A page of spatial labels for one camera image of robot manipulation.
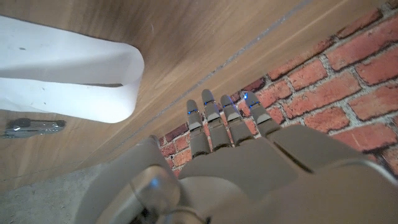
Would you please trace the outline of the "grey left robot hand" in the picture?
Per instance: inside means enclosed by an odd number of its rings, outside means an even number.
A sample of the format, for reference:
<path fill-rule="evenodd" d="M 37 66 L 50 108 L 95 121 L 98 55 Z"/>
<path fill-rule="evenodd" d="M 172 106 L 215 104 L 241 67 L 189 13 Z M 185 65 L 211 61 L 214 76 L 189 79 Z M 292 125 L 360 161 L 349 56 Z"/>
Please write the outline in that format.
<path fill-rule="evenodd" d="M 150 136 L 90 184 L 76 223 L 396 223 L 397 179 L 336 139 L 281 127 L 245 94 L 255 138 L 231 98 L 187 102 L 191 160 L 175 175 Z"/>

